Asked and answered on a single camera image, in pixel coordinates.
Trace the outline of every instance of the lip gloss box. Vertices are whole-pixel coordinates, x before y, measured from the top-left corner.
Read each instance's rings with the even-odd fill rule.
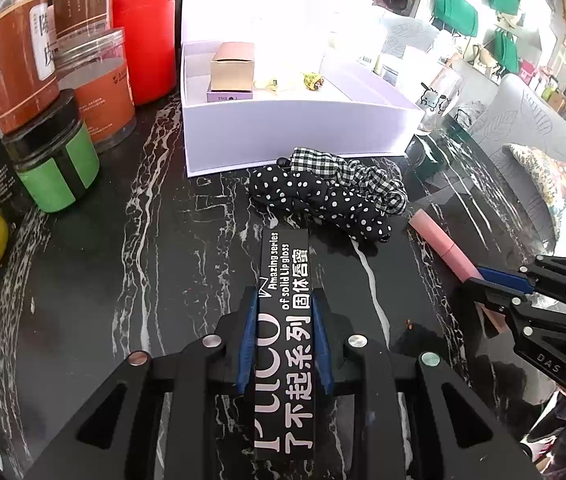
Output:
[[[218,103],[224,101],[242,101],[243,99],[252,99],[252,90],[212,90],[210,85],[207,88],[207,102]]]

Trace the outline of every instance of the polka dot fabric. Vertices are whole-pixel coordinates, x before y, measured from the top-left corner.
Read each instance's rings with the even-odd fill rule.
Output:
[[[254,200],[271,208],[308,213],[354,238],[373,242],[389,239],[389,216],[357,193],[311,171],[265,166],[252,171],[248,187]]]

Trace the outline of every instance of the black lid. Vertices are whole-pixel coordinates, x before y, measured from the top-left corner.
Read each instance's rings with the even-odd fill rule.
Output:
[[[56,100],[41,114],[5,135],[2,143],[14,161],[42,152],[79,123],[79,107],[74,90],[61,90]]]

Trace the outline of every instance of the das logo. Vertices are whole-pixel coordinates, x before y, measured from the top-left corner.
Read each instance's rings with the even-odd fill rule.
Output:
[[[560,371],[560,364],[555,364],[554,366],[552,366],[552,360],[546,358],[545,354],[538,354],[536,360],[542,363],[543,366],[548,370],[553,371],[555,374],[557,374]]]

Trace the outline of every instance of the red container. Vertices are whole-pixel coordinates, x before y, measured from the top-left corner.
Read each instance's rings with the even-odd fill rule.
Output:
[[[112,27],[125,28],[125,54],[135,105],[176,84],[175,0],[112,0]]]
[[[523,81],[525,81],[526,85],[530,84],[530,81],[536,74],[536,67],[531,64],[529,61],[523,60],[521,63],[520,70],[518,71],[518,76]]]

